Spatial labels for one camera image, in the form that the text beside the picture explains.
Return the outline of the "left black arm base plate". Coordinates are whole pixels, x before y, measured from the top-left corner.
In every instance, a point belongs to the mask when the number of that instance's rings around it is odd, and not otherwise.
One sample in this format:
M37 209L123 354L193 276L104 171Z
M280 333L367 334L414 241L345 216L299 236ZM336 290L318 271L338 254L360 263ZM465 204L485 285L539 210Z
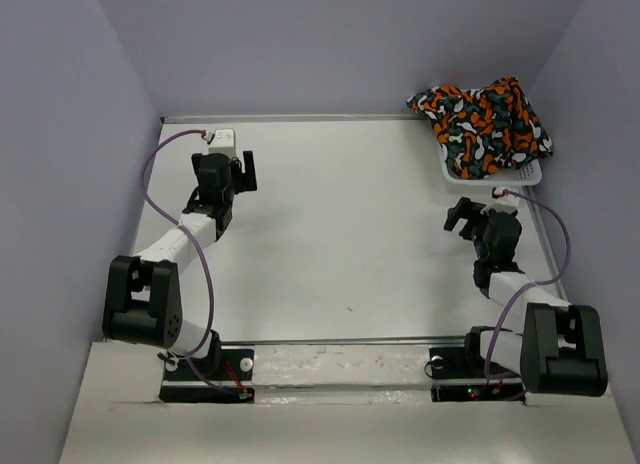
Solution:
M251 404L255 400L255 349L223 346L217 368L207 359L194 359L197 369L169 352L158 353L163 363L159 399L176 404Z

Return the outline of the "orange black camouflage shorts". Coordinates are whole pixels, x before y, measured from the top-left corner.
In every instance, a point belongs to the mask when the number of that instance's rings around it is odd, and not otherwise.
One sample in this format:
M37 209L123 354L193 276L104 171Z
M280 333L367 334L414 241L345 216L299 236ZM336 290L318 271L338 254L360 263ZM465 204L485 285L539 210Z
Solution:
M406 105L429 122L444 152L445 169L462 180L518 170L554 153L551 137L515 77L477 89L431 87Z

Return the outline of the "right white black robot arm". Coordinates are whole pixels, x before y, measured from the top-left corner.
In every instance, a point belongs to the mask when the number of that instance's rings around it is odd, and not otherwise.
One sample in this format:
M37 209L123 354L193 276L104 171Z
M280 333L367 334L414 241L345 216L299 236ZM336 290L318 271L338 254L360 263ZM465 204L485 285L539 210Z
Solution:
M596 309L547 292L558 276L536 281L516 263L523 196L498 188L493 203L462 197L447 211L444 228L457 230L475 251L473 281L502 309L493 326L474 326L460 352L462 368L487 381L520 379L533 394L600 397L608 371Z

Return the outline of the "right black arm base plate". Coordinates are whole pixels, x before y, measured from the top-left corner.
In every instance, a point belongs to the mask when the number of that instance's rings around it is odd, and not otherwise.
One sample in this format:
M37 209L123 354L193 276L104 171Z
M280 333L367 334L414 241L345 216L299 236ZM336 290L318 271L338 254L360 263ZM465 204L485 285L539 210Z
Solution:
M431 381L434 403L524 400L524 387L518 377L488 381L483 363L470 364L463 347L430 348L423 370Z

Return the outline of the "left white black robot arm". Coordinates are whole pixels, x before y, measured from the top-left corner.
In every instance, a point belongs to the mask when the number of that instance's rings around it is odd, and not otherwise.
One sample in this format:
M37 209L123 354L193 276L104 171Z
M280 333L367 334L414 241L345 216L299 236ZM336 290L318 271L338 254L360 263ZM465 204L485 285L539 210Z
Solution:
M202 379L221 367L222 344L213 330L215 295L204 250L217 243L231 223L234 198L257 190L254 156L196 153L191 156L197 186L173 227L134 256L110 264L103 311L106 338L166 350ZM208 316L198 324L184 317L180 275L190 263L202 265Z

